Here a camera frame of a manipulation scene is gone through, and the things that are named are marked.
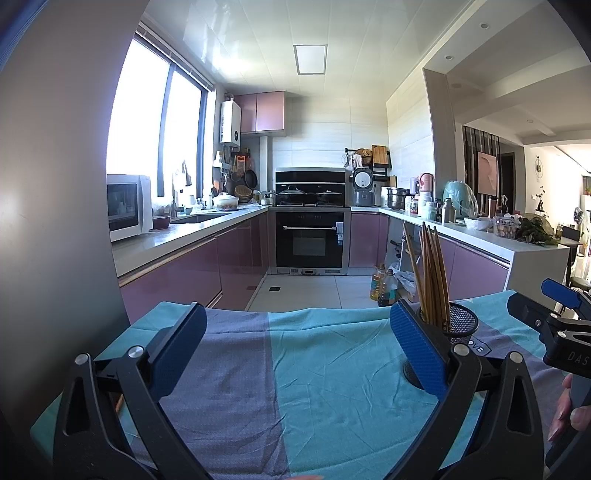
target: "purple fabric stripe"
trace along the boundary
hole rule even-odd
[[[290,476],[266,313],[207,309],[207,332],[163,410],[218,480]],[[141,441],[132,448],[149,462]]]
[[[556,413],[556,403],[564,391],[562,386],[564,374],[561,370],[549,367],[541,358],[532,355],[529,351],[513,342],[509,336],[503,335],[484,322],[480,322],[473,337],[486,343],[492,349],[492,352],[487,355],[488,357],[505,358],[509,352],[513,351],[523,355],[540,408],[542,428],[544,430],[544,450],[548,451],[551,444],[546,442],[546,438],[548,437],[554,413]]]

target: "black chair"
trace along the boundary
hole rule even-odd
[[[562,236],[578,242],[581,238],[581,232],[569,226],[564,226],[562,227]],[[589,283],[584,278],[570,276],[570,271],[573,268],[575,260],[577,260],[577,250],[579,249],[579,246],[573,245],[569,246],[569,248],[569,260],[566,265],[566,286],[568,288],[578,288],[579,290],[588,292],[589,290],[591,290],[591,283]],[[560,308],[560,314],[562,314],[565,311],[565,309],[566,307],[563,305]]]

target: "finger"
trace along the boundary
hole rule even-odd
[[[562,380],[562,386],[564,388],[571,388],[573,386],[573,374],[568,374],[564,377],[564,380]]]
[[[566,426],[567,423],[564,420],[553,420],[552,425],[550,425],[550,430],[548,431],[548,441],[553,442],[558,437],[560,437],[560,435],[562,435],[562,433],[564,432]]]
[[[556,414],[554,415],[555,420],[564,420],[569,414],[572,408],[570,401],[570,389],[566,388],[556,404]]]
[[[575,408],[570,414],[570,424],[575,430],[582,432],[591,423],[591,406]]]

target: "recessed light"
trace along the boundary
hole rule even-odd
[[[294,45],[298,75],[324,75],[326,50],[327,45]]]

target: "white bowl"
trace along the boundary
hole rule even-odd
[[[213,198],[213,206],[223,210],[238,208],[238,197],[233,197],[227,193],[221,193]]]
[[[480,217],[480,218],[464,218],[464,222],[466,222],[466,228],[468,230],[478,230],[480,232],[486,230],[490,227],[492,221],[488,217]]]

